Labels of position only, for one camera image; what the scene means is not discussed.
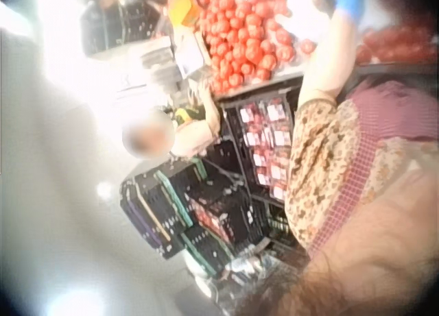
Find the woman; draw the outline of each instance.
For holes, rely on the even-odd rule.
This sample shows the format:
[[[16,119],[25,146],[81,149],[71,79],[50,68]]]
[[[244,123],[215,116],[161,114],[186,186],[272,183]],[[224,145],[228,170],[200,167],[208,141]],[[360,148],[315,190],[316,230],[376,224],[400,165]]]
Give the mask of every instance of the woman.
[[[237,315],[400,315],[439,271],[437,100],[366,80],[335,102],[362,8],[337,0],[299,96],[285,212],[311,262],[279,269]]]
[[[183,158],[203,154],[220,137],[222,118],[208,86],[199,87],[198,95],[202,106],[175,111],[174,130],[172,118],[164,117],[159,110],[147,115],[144,122],[125,128],[123,143],[127,150],[139,157],[163,156],[168,152]]]

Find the hand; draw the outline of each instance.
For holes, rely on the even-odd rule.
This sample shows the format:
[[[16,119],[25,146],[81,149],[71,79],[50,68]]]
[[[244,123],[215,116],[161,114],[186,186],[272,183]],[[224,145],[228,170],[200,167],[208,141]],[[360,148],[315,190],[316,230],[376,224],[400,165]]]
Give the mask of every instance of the hand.
[[[364,0],[337,0],[336,8],[345,11],[358,23],[364,12]]]

